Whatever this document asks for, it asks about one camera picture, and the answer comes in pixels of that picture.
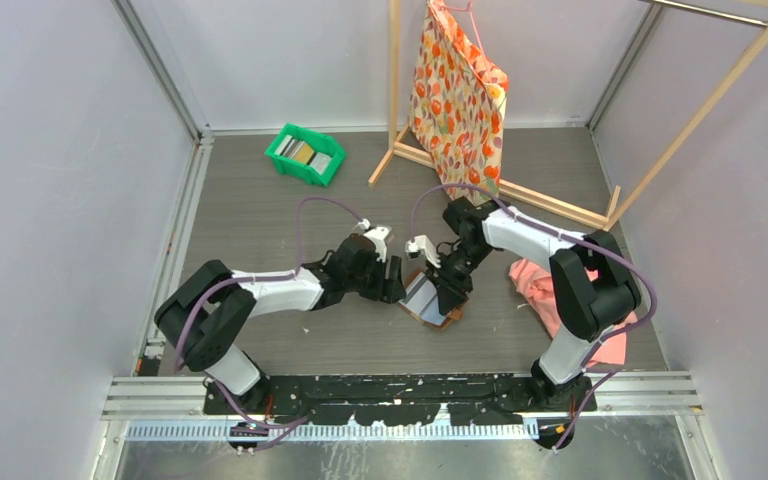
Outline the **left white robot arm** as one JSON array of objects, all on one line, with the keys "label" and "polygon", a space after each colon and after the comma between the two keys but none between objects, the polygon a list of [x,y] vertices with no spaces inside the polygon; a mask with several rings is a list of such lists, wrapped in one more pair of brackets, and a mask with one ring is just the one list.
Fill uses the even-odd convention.
[{"label": "left white robot arm", "polygon": [[286,272],[233,271],[220,260],[203,264],[155,312],[154,323],[183,365],[220,381],[240,412],[258,412],[266,375],[234,342],[252,317],[317,311],[345,295],[395,304],[404,299],[401,259],[388,255],[390,228],[352,233],[317,261]]}]

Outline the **green plastic bin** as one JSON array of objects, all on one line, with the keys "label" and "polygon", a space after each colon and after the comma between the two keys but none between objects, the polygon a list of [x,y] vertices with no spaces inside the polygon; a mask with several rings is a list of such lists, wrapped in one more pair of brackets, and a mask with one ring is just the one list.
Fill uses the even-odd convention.
[{"label": "green plastic bin", "polygon": [[265,150],[280,175],[328,187],[346,158],[331,136],[287,123]]}]

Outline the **brown leather card holder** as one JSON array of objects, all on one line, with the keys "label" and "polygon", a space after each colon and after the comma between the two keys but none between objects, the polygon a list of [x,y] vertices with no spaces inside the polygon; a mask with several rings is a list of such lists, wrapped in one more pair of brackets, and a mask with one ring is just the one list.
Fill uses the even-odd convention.
[{"label": "brown leather card holder", "polygon": [[406,281],[406,297],[397,305],[422,325],[442,331],[463,318],[463,307],[446,315],[439,311],[439,298],[434,285],[425,278],[424,271],[415,270]]}]

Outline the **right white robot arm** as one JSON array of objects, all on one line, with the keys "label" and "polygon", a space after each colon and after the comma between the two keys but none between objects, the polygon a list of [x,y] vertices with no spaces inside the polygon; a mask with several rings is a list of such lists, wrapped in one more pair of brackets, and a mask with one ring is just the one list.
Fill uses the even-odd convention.
[{"label": "right white robot arm", "polygon": [[558,409],[570,398],[597,342],[641,303],[615,238],[603,230],[585,235],[558,229],[494,200],[475,206],[458,198],[447,205],[443,219],[457,239],[448,252],[432,248],[426,255],[426,276],[441,314],[468,299],[473,271],[494,251],[532,260],[549,273],[560,328],[533,363],[528,388],[537,406]]}]

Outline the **gold credit card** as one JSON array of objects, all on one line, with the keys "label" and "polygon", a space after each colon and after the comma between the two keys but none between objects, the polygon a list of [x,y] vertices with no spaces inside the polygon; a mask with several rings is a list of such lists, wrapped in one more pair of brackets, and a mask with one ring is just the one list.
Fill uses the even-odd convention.
[{"label": "gold credit card", "polygon": [[289,158],[297,163],[308,165],[316,151],[307,143],[299,141],[290,152]]}]

